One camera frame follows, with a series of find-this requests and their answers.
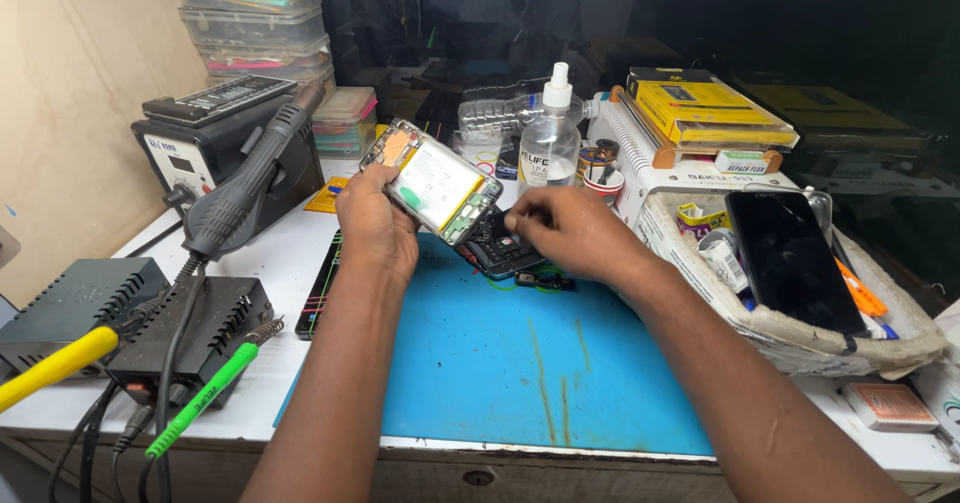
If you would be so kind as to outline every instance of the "phone screen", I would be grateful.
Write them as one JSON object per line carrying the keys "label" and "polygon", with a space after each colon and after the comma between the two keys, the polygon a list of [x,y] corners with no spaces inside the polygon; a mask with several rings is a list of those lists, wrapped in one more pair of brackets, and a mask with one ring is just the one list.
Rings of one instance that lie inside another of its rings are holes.
{"label": "phone screen", "polygon": [[807,198],[789,191],[726,195],[757,304],[808,325],[866,336],[857,304]]}

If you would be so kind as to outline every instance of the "paint stain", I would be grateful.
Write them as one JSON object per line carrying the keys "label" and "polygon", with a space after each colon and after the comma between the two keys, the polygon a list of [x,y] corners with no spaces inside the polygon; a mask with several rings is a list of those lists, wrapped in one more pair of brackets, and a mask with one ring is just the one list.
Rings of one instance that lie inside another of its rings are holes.
{"label": "paint stain", "polygon": [[403,197],[403,202],[410,205],[414,211],[419,211],[421,206],[424,205],[420,198],[414,193],[414,190],[410,190],[406,186],[400,187],[400,195]]}
{"label": "paint stain", "polygon": [[567,376],[559,376],[559,399],[563,402],[563,444],[570,447],[570,406],[567,404]]}
{"label": "paint stain", "polygon": [[553,427],[553,415],[550,414],[550,397],[546,393],[546,376],[544,373],[544,358],[540,354],[540,344],[537,343],[537,330],[534,329],[534,322],[527,317],[527,326],[530,327],[530,336],[534,340],[534,355],[536,356],[536,365],[539,368],[539,375],[536,377],[536,384],[540,387],[540,398],[543,400],[543,411],[546,413],[546,430],[550,435],[550,443],[557,445],[557,431]]}
{"label": "paint stain", "polygon": [[580,325],[580,317],[574,319],[577,325],[577,336],[580,337],[580,349],[583,350],[583,362],[586,363],[586,373],[591,372],[591,352],[587,349],[587,342],[584,341],[584,327]]}

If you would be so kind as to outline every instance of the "yellow soldering iron handle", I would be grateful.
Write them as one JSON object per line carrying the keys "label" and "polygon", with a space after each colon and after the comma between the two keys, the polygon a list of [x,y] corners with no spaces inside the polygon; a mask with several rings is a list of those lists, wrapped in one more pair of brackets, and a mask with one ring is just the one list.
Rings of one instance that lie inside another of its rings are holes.
{"label": "yellow soldering iron handle", "polygon": [[119,337],[111,327],[97,327],[80,339],[56,351],[32,368],[0,386],[0,413],[48,385],[53,385],[79,369],[110,353]]}

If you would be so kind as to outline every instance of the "spray bottle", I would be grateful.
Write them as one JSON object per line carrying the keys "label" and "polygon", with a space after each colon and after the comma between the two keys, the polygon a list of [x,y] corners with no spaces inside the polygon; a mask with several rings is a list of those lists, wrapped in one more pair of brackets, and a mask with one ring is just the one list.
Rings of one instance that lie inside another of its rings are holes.
{"label": "spray bottle", "polygon": [[519,190],[573,184],[580,152],[580,132],[568,117],[573,87],[568,65],[553,65],[553,77],[543,88],[543,113],[523,129],[520,137]]}

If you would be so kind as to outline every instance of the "plastic water bottle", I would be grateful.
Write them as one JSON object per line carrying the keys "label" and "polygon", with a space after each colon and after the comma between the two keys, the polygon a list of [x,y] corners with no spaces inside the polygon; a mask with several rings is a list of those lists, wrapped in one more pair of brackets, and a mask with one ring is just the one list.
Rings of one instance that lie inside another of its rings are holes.
{"label": "plastic water bottle", "polygon": [[[457,113],[462,132],[481,132],[487,135],[519,136],[523,129],[544,112],[544,93],[526,94],[514,99],[474,99],[460,104]],[[583,101],[571,94],[566,116],[574,126],[583,119],[600,114],[597,100]]]}
{"label": "plastic water bottle", "polygon": [[516,178],[519,190],[573,184],[580,152],[580,132],[567,115],[573,88],[567,63],[553,65],[553,77],[543,88],[543,112],[523,129]]}

